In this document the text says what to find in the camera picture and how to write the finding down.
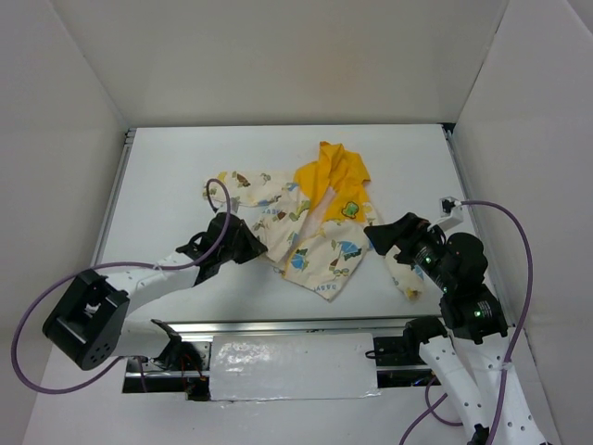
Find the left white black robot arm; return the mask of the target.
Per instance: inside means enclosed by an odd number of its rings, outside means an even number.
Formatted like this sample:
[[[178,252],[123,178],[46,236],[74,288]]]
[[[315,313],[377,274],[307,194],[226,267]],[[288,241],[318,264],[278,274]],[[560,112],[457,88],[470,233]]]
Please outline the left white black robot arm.
[[[155,264],[76,274],[45,320],[43,333],[83,371],[116,356],[146,357],[169,370],[180,362],[188,343],[169,324],[158,319],[134,321],[132,313],[205,282],[228,261],[243,264],[266,250],[244,220],[221,212],[206,231]]]

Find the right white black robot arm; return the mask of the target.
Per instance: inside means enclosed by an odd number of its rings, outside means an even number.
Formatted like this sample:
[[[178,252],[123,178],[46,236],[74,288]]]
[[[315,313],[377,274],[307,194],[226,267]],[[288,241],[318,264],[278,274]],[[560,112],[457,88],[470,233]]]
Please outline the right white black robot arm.
[[[446,236],[414,213],[364,232],[380,255],[395,248],[397,262],[419,267],[442,293],[440,316],[406,324],[403,351],[431,368],[468,443],[546,443],[511,362],[519,331],[485,283],[483,243],[463,232]]]

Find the yellow cream printed kids jacket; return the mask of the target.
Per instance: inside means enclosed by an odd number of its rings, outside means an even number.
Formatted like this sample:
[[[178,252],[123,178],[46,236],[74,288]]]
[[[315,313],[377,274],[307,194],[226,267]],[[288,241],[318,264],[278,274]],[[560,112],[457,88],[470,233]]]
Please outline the yellow cream printed kids jacket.
[[[205,184],[210,203],[231,198],[259,208],[252,234],[283,279],[333,300],[372,250],[364,231],[381,224],[360,154],[321,142],[316,160],[295,172],[222,171]]]

